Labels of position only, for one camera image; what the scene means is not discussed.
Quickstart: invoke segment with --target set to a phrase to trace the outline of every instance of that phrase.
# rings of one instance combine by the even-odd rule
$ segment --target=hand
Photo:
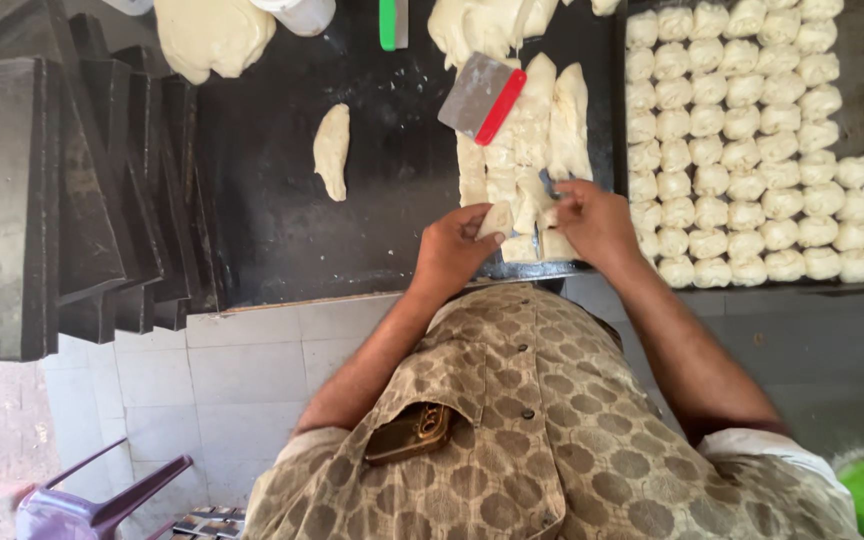
[[[491,207],[489,202],[482,202],[452,210],[425,228],[410,290],[444,303],[466,286],[505,240],[501,232],[475,239]]]
[[[629,264],[647,264],[639,251],[628,199],[584,179],[557,183],[556,190],[567,194],[556,208],[558,228],[583,261],[606,278]]]

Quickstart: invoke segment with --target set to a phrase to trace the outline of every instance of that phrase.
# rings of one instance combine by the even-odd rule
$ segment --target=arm
[[[426,335],[432,317],[469,282],[505,240],[501,232],[475,240],[492,205],[459,208],[426,227],[408,290],[339,371],[318,389],[292,436],[318,428],[352,430],[389,384],[399,363]]]
[[[642,257],[629,202],[589,181],[559,189],[569,194],[558,206],[559,227],[615,288],[689,442],[726,428],[785,434],[762,389]]]

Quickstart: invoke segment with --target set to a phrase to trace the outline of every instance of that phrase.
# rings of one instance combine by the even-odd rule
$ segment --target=patterned shirt
[[[448,444],[366,464],[372,432],[419,402],[458,413]],[[582,307],[494,286],[438,312],[353,431],[282,450],[255,483],[243,538],[860,538],[825,462],[737,432],[783,450],[703,456],[660,421],[618,339]]]

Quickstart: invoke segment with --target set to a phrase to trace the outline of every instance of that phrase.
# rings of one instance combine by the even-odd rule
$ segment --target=white plastic container
[[[250,0],[296,36],[318,36],[335,15],[335,0]]]
[[[138,17],[149,13],[152,0],[104,0],[105,4],[114,7],[127,16]]]

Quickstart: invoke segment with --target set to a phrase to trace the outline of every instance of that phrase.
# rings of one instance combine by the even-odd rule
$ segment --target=purple plastic chair
[[[192,466],[191,457],[180,455],[122,493],[99,503],[52,489],[92,460],[122,444],[126,438],[122,437],[79,461],[23,498],[15,516],[18,540],[114,540],[115,529],[122,520]],[[173,524],[174,521],[162,525],[149,540],[159,538]]]

